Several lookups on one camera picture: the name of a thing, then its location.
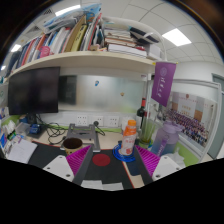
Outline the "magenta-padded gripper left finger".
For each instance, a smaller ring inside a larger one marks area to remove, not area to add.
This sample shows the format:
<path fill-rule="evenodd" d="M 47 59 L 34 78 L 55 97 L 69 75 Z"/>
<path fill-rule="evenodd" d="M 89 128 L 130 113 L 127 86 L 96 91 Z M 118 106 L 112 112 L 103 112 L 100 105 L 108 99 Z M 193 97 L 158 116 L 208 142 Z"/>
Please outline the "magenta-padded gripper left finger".
<path fill-rule="evenodd" d="M 80 185 L 84 180 L 92 156 L 93 146 L 88 145 L 68 156 L 57 156 L 44 167 L 44 170 Z"/>

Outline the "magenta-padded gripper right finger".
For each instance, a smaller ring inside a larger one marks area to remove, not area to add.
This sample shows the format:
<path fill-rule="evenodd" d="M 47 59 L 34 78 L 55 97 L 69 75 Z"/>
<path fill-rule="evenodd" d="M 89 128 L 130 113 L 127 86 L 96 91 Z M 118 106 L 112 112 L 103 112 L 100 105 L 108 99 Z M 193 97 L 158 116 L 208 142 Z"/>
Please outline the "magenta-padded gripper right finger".
<path fill-rule="evenodd" d="M 181 169 L 170 157 L 158 157 L 140 146 L 134 147 L 134 157 L 144 184 L 152 183 Z"/>

